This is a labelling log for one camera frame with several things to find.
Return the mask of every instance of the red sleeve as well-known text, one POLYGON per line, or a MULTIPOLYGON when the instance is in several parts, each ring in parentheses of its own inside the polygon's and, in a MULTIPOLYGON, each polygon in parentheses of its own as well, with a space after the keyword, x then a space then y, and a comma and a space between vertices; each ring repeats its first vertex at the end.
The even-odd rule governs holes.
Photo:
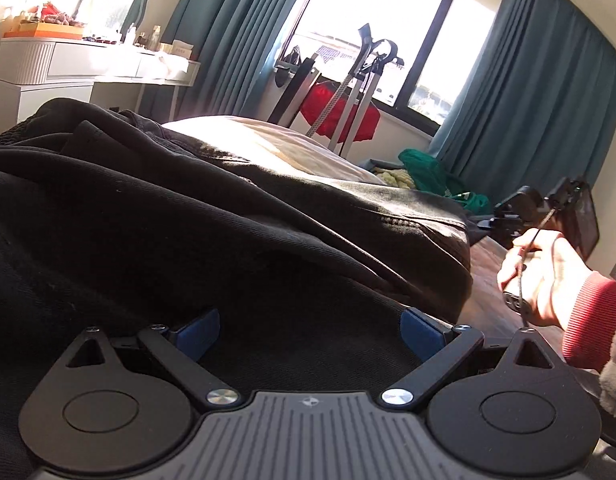
POLYGON ((601 372, 610 361, 616 332, 616 281, 593 272, 581 288, 563 335, 563 357, 571 366, 601 372))

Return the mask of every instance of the window pane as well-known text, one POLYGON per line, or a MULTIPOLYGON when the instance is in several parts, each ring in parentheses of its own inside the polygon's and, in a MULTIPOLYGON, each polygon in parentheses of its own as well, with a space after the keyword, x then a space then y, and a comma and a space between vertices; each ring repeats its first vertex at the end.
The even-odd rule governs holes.
POLYGON ((486 41, 501 0, 453 0, 409 99, 413 110, 442 124, 486 41))
POLYGON ((374 95, 392 105, 441 0, 310 0, 290 48, 298 45, 302 57, 318 52, 317 66, 325 77, 341 81, 357 58, 357 29, 370 23, 373 38, 397 43, 404 67, 390 63, 374 95))

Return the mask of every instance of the human hand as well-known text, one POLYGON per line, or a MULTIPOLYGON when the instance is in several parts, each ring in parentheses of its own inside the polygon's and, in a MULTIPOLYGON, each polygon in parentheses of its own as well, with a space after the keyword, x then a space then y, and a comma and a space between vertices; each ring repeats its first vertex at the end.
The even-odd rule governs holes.
POLYGON ((541 273, 538 286, 533 291, 522 291, 532 307, 528 321, 536 326, 557 325, 566 330, 579 291, 592 271, 559 231, 540 231, 530 246, 536 231, 529 229, 513 240, 514 247, 508 251, 497 275, 499 290, 503 291, 517 275, 526 248, 541 251, 539 264, 533 266, 533 272, 538 269, 541 273))

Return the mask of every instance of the green plastic bag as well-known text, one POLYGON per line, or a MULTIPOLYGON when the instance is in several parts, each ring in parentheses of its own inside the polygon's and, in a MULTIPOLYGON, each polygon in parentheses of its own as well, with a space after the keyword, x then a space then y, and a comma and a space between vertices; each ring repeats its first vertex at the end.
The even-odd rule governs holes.
POLYGON ((466 189, 466 185, 456 176, 447 173, 435 157, 408 149, 399 154, 399 160, 420 191, 452 198, 476 215, 492 213, 487 196, 466 189))

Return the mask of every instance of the orange box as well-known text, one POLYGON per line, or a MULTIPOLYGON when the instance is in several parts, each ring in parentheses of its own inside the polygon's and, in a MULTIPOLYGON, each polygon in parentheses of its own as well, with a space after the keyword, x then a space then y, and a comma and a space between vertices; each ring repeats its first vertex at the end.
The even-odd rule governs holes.
POLYGON ((63 38, 64 40, 83 39, 83 28, 56 23, 19 23, 16 30, 3 35, 4 38, 63 38))

